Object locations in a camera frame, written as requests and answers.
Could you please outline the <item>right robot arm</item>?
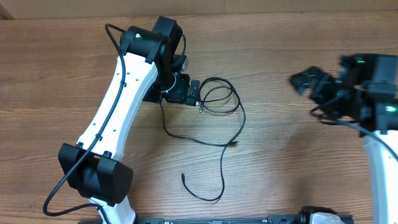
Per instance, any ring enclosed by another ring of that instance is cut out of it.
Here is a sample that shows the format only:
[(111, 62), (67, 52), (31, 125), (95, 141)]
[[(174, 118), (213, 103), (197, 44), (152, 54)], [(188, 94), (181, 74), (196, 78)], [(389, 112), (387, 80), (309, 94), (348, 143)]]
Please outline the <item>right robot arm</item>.
[(358, 131), (369, 162), (374, 223), (397, 223), (397, 56), (340, 57), (338, 78), (309, 67), (289, 78), (316, 103), (310, 114), (327, 125)]

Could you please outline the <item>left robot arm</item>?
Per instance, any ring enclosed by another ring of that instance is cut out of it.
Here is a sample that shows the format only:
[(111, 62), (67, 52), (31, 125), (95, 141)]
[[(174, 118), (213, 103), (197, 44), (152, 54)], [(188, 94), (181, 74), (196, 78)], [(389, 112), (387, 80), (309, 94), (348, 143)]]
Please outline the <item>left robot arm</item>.
[(196, 105), (200, 83), (176, 54), (186, 38), (173, 19), (159, 17), (151, 30), (132, 26), (115, 42), (111, 84), (91, 124), (76, 144), (63, 144), (58, 160), (70, 187), (96, 207), (101, 223), (134, 223), (128, 193), (133, 171), (122, 163), (127, 135), (142, 102)]

